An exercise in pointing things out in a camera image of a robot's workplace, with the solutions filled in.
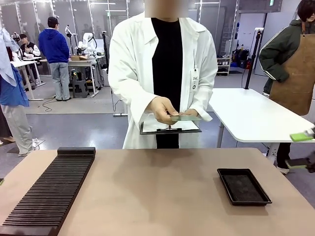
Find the person's left hand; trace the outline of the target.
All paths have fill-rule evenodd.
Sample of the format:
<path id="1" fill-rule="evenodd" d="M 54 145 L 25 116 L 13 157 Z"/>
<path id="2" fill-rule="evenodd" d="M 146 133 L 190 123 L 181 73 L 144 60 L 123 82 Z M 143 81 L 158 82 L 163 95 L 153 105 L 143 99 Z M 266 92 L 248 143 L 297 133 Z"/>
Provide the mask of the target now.
<path id="1" fill-rule="evenodd" d="M 187 109 L 185 112 L 180 112 L 179 115 L 198 117 L 199 113 L 195 109 Z"/>

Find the person's right hand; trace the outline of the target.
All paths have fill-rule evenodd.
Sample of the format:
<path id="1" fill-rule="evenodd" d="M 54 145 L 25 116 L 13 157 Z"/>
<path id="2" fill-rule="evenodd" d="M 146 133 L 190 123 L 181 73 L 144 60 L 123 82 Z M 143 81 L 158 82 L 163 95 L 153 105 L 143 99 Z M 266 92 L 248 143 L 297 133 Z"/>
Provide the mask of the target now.
<path id="1" fill-rule="evenodd" d="M 178 112 L 173 107 L 171 101 L 166 97 L 155 97 L 147 106 L 146 110 L 152 112 L 156 120 L 160 123 L 173 125 L 171 116 L 178 115 Z"/>

